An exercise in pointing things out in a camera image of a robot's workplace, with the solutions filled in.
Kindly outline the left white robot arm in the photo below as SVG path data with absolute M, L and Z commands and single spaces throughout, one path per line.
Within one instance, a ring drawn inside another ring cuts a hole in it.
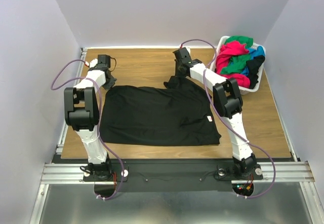
M 81 170 L 86 178 L 106 181 L 112 177 L 111 160 L 99 140 L 101 102 L 97 101 L 100 87 L 111 88 L 116 79 L 111 75 L 109 55 L 98 55 L 89 63 L 86 76 L 73 87 L 64 89 L 64 113 L 66 124 L 80 137 L 88 155 L 87 166 Z

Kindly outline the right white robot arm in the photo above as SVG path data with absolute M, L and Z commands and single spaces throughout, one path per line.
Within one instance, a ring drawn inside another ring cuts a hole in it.
M 257 166 L 256 157 L 249 146 L 242 121 L 242 97 L 235 79 L 227 79 L 207 68 L 201 61 L 193 60 L 187 48 L 173 52 L 175 75 L 190 77 L 201 82 L 221 122 L 227 127 L 232 144 L 233 173 L 238 178 L 249 176 Z

